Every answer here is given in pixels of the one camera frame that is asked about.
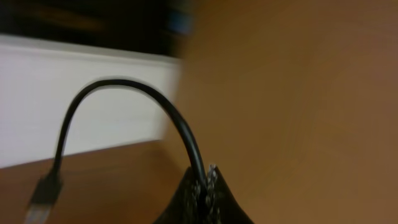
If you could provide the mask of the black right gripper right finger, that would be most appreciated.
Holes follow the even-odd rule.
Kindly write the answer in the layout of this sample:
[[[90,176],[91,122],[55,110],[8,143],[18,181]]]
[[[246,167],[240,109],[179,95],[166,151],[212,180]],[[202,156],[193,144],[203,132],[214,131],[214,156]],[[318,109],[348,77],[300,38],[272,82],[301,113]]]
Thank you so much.
[[[207,174],[206,220],[216,224],[253,224],[239,206],[217,165],[212,164]]]

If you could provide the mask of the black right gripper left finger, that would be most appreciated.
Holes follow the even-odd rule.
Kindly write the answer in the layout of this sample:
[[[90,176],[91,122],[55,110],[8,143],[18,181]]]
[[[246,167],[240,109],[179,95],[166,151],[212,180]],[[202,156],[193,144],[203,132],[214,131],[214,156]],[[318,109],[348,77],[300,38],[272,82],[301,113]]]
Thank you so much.
[[[154,224],[197,224],[200,189],[191,167],[188,167],[172,199]]]

